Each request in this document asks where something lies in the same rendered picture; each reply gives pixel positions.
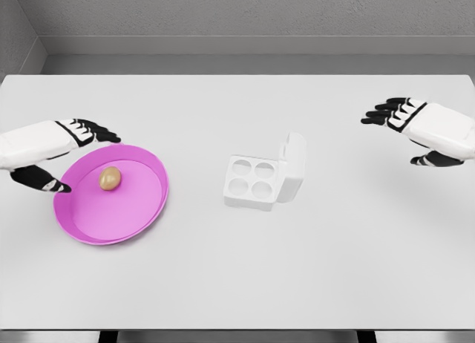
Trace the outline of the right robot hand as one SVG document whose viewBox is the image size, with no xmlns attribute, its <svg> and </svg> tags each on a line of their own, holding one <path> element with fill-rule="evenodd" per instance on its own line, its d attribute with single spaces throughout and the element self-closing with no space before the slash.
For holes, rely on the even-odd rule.
<svg viewBox="0 0 475 343">
<path fill-rule="evenodd" d="M 428 148 L 427 154 L 410 160 L 415 166 L 451 167 L 475 160 L 475 119 L 435 102 L 389 98 L 361 123 L 390 128 Z"/>
</svg>

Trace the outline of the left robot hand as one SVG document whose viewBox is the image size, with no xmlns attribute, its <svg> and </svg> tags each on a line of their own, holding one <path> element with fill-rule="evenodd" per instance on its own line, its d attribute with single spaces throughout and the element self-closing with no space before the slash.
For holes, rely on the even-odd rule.
<svg viewBox="0 0 475 343">
<path fill-rule="evenodd" d="M 71 187 L 38 164 L 94 142 L 120 143 L 106 127 L 84 119 L 46 120 L 0 134 L 0 169 L 13 181 L 42 192 L 70 193 Z"/>
</svg>

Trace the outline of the brown egg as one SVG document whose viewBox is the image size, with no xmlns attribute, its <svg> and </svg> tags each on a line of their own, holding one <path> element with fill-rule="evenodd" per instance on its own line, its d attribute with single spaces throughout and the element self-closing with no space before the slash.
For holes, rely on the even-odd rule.
<svg viewBox="0 0 475 343">
<path fill-rule="evenodd" d="M 115 166 L 104 168 L 99 176 L 99 187 L 103 191 L 112 191 L 121 183 L 122 175 L 120 170 Z"/>
</svg>

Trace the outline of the white egg box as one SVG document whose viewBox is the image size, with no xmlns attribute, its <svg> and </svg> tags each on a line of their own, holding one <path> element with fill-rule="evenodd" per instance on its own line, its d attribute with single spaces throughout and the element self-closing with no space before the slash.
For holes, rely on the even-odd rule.
<svg viewBox="0 0 475 343">
<path fill-rule="evenodd" d="M 270 211 L 294 200 L 305 176 L 307 142 L 288 133 L 278 159 L 232 155 L 226 169 L 223 200 L 227 206 Z"/>
</svg>

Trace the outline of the pink round plate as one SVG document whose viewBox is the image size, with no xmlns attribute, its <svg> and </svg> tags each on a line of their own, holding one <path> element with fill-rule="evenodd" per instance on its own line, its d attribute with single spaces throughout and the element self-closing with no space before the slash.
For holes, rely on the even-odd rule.
<svg viewBox="0 0 475 343">
<path fill-rule="evenodd" d="M 115 189 L 99 186 L 102 170 L 116 167 Z M 169 191 L 162 161 L 137 146 L 113 144 L 80 157 L 63 174 L 70 193 L 57 193 L 53 210 L 58 225 L 85 244 L 109 245 L 128 240 L 150 226 L 163 210 Z"/>
</svg>

